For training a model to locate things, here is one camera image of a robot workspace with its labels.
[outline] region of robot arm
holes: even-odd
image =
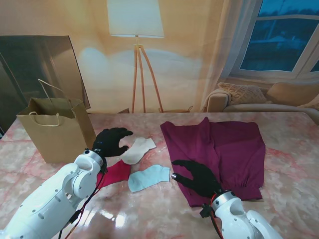
[[[0,238],[52,238],[69,223],[79,203],[93,193],[102,165],[98,154],[85,150],[24,200]]]
[[[185,167],[193,180],[177,173],[171,177],[197,194],[212,198],[212,205],[203,205],[203,218],[211,216],[217,233],[224,239],[282,239],[263,216],[255,211],[245,212],[242,201],[234,193],[225,192],[213,172],[205,165],[190,160],[176,160],[172,164]],[[213,212],[222,221],[221,231],[213,218]]]
[[[233,192],[225,192],[212,203],[222,221],[224,239],[282,239],[266,219],[255,211],[245,212],[242,201]]]

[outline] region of table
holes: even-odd
[[[319,129],[304,113],[175,113],[93,114],[96,134],[104,128],[126,127],[136,137],[151,137],[156,148],[132,167],[132,172],[153,164],[170,167],[160,124],[176,125],[237,120],[258,124],[266,144],[263,200],[244,202],[284,237],[319,238]],[[21,202],[62,164],[46,164],[22,125],[16,120],[0,140],[0,228],[4,228]],[[109,160],[109,166],[119,161]],[[127,182],[103,188],[88,204],[71,238],[81,239],[217,239],[209,218],[192,209],[177,183],[159,183],[131,193]]]

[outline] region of purple shirt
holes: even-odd
[[[265,144],[254,122],[209,122],[199,125],[161,126],[171,162],[194,160],[206,165],[224,189],[242,200],[262,199],[259,188],[264,184]],[[184,167],[173,165],[175,173],[193,179]],[[196,194],[178,183],[191,207],[209,204],[209,198]]]

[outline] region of sock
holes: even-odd
[[[131,166],[124,163],[122,160],[108,168],[108,172],[104,175],[99,188],[106,187],[113,183],[118,183],[129,179],[131,173]],[[102,178],[102,174],[99,173],[97,176],[98,184]]]
[[[159,182],[169,182],[169,168],[153,165],[144,171],[132,173],[128,184],[130,191],[133,193]]]
[[[156,148],[151,138],[137,138],[121,157],[126,164],[136,164],[144,156],[144,154],[152,148]]]

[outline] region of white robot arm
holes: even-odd
[[[20,205],[0,239],[50,239],[68,225],[79,203],[94,192],[102,158],[85,150]]]
[[[222,221],[224,239],[283,239],[259,213],[243,208],[233,192],[225,192],[212,203],[215,215]]]

